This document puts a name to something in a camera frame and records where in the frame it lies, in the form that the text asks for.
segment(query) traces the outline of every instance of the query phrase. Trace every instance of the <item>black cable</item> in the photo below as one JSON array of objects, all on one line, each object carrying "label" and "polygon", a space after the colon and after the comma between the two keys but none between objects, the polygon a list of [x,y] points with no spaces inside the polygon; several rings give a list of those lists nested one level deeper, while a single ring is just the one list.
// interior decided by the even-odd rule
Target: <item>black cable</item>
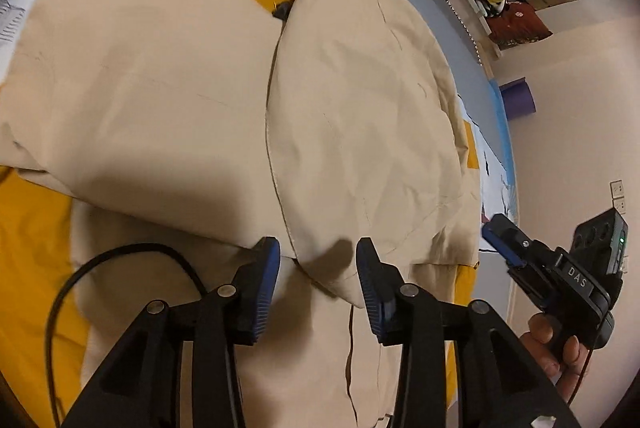
[{"label": "black cable", "polygon": [[[602,317],[602,322],[600,322],[600,327],[598,327],[598,330],[596,332],[596,337],[593,341],[593,345],[595,346],[596,341],[598,339],[598,337],[600,337],[600,332],[602,331],[602,326],[605,324],[607,320],[607,314],[605,314]],[[567,405],[571,406],[571,403],[574,401],[575,399],[575,395],[578,394],[578,389],[580,388],[580,385],[582,384],[582,380],[584,379],[584,375],[587,372],[587,368],[589,366],[589,360],[591,360],[591,355],[593,354],[593,347],[591,347],[589,349],[589,353],[587,354],[587,358],[584,360],[584,365],[582,367],[582,370],[580,371],[580,376],[578,376],[578,381],[575,383],[575,388],[574,391],[571,393],[571,397],[569,398],[569,401],[567,401]]]},{"label": "black cable", "polygon": [[148,252],[162,253],[177,262],[182,270],[191,279],[194,286],[198,290],[201,296],[207,294],[207,288],[204,287],[202,280],[194,270],[194,268],[187,262],[187,260],[178,253],[174,248],[156,243],[139,243],[130,244],[127,246],[120,246],[119,248],[110,249],[101,253],[97,257],[92,258],[89,262],[82,264],[74,274],[72,274],[62,286],[56,299],[53,300],[51,309],[49,310],[49,317],[47,318],[47,326],[44,334],[44,361],[45,370],[47,373],[47,389],[49,391],[49,403],[51,406],[51,414],[53,416],[53,423],[56,428],[60,428],[60,416],[58,414],[58,398],[56,397],[56,384],[53,376],[53,361],[52,361],[52,341],[53,335],[56,330],[56,322],[58,320],[58,314],[62,308],[63,301],[66,295],[71,291],[78,281],[89,273],[95,267],[98,267],[103,262],[122,257],[124,255],[132,255],[134,253],[148,253]]}]

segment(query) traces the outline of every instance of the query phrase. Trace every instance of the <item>bed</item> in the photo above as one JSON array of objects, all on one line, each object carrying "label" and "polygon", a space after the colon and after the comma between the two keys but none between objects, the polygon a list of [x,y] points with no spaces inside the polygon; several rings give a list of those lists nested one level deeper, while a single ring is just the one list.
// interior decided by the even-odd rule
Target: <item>bed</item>
[{"label": "bed", "polygon": [[[466,112],[469,118],[474,121],[479,130],[482,131],[482,135],[486,139],[487,144],[495,153],[497,159],[504,165],[509,183],[514,185],[513,160],[511,159],[511,146],[502,101],[495,82],[487,79],[473,41],[452,11],[447,0],[408,1],[418,9],[428,26],[432,29],[449,62],[456,81],[457,91],[465,102]],[[13,6],[14,14],[16,7],[19,8],[19,6]],[[0,192],[3,192],[3,198],[7,200],[17,198],[21,199],[24,203],[22,215],[19,217],[14,216],[13,218],[4,217],[4,219],[6,219],[3,221],[6,227],[5,231],[9,233],[12,231],[18,232],[15,234],[15,238],[11,239],[10,243],[5,244],[4,249],[6,249],[7,246],[18,245],[25,238],[40,239],[38,242],[33,242],[32,245],[25,246],[24,251],[29,251],[27,255],[29,262],[21,270],[26,271],[29,275],[37,275],[40,279],[38,283],[42,286],[42,293],[40,296],[25,297],[17,309],[5,309],[3,313],[5,315],[4,318],[8,319],[8,321],[16,322],[16,324],[22,323],[21,326],[18,325],[18,329],[27,328],[33,330],[34,326],[37,326],[42,321],[44,315],[46,315],[52,293],[54,293],[62,283],[61,278],[63,275],[68,275],[71,271],[70,261],[56,261],[55,267],[47,267],[47,264],[51,264],[53,260],[47,255],[57,249],[61,249],[61,246],[63,246],[65,242],[68,242],[68,240],[61,238],[61,236],[56,233],[60,226],[56,221],[53,221],[53,223],[50,221],[47,222],[44,217],[40,217],[39,221],[36,220],[37,217],[34,217],[33,214],[34,209],[37,211],[38,207],[34,207],[33,203],[39,203],[43,201],[43,199],[48,199],[45,207],[48,207],[47,209],[53,208],[58,210],[57,215],[55,215],[57,217],[56,220],[68,221],[69,217],[65,215],[67,213],[67,211],[65,211],[66,204],[62,199],[58,199],[55,195],[45,195],[41,188],[34,185],[29,186],[28,190],[25,190],[24,185],[17,180],[15,174],[7,170],[1,172],[0,177],[4,183],[0,185]],[[39,224],[38,228],[31,231],[30,228],[36,223]],[[473,295],[474,297],[482,297],[489,300],[498,312],[504,317],[507,317],[511,285],[504,271],[504,266],[499,258],[492,253],[482,253],[480,259],[481,264],[479,265]],[[13,298],[15,298],[20,296],[20,289],[15,288],[16,282],[24,280],[16,279],[15,275],[8,272],[7,270],[11,267],[11,261],[4,261],[5,271],[3,278],[4,284],[6,285],[9,285],[10,280],[15,280],[13,284]],[[25,275],[21,275],[20,277],[30,278]],[[461,293],[468,295],[468,291],[467,289],[464,293],[462,291]],[[25,323],[23,320],[25,317],[29,317],[30,321]],[[86,326],[82,323],[82,318],[78,317],[77,312],[71,310],[68,310],[66,315],[63,312],[61,323],[66,326],[65,332],[71,332],[71,334],[62,340],[60,342],[60,348],[57,348],[59,355],[55,367],[56,372],[59,376],[65,373],[77,376],[80,373],[78,361],[81,360],[81,356],[79,357],[79,354],[86,348]],[[38,361],[41,360],[40,355],[42,353],[41,344],[39,344],[39,342],[41,342],[41,334],[38,335],[37,332],[31,332],[31,334],[32,335],[28,337],[28,341],[22,346],[10,342],[7,342],[5,346],[12,347],[13,350],[18,352],[28,352],[28,360],[30,360],[28,363],[33,366],[38,366]],[[6,337],[11,335],[11,331],[4,333]],[[12,376],[20,374],[20,368],[15,368],[14,362],[9,361],[6,354],[0,354],[0,358],[2,361],[1,370],[3,374],[10,374]],[[24,362],[17,360],[17,364],[24,364]],[[33,381],[26,381],[18,386],[16,386],[14,382],[10,382],[10,385],[15,389],[26,390],[31,388],[37,392],[29,398],[25,397],[24,393],[18,394],[18,396],[31,417],[38,419],[40,426],[48,426],[49,421],[46,420],[48,405],[42,403],[44,383],[42,381],[38,382],[37,376],[33,378],[33,374],[31,375],[31,379],[33,379]],[[59,390],[61,388],[64,389],[65,385],[61,384]],[[66,390],[60,390],[60,392],[64,394],[66,398],[72,398],[74,393],[77,394],[77,391],[74,392],[72,384],[70,384]]]}]

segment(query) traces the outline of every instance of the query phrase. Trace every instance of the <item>purple yoga mat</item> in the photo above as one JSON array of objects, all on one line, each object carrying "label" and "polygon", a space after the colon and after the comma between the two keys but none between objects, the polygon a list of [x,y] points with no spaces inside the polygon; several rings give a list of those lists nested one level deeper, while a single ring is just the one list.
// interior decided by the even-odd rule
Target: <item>purple yoga mat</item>
[{"label": "purple yoga mat", "polygon": [[536,103],[526,79],[520,78],[500,86],[500,94],[507,119],[520,118],[536,112]]}]

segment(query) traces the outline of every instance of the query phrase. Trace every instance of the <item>red pillow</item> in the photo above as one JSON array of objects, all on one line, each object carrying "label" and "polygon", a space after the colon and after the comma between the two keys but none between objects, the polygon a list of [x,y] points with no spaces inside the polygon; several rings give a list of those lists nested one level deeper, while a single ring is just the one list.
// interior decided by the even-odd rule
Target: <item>red pillow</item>
[{"label": "red pillow", "polygon": [[489,38],[500,49],[537,42],[553,34],[525,1],[508,2],[500,15],[487,17],[486,23],[491,28]]}]

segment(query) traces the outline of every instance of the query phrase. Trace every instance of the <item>yellow bedsheet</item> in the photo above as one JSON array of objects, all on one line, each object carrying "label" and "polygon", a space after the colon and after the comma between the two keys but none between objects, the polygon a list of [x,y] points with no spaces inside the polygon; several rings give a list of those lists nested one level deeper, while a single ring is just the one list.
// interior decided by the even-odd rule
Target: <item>yellow bedsheet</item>
[{"label": "yellow bedsheet", "polygon": [[[256,1],[273,11],[276,4],[287,0]],[[468,166],[477,169],[469,126],[466,132]],[[72,273],[71,204],[68,196],[26,182],[0,167],[0,372],[40,428],[52,426],[44,373],[44,326],[54,296]],[[458,268],[457,303],[469,302],[474,280],[474,268]],[[67,300],[54,338],[56,391],[64,411],[79,394],[88,327],[73,301]],[[449,358],[449,400],[455,387],[454,358]]]}]

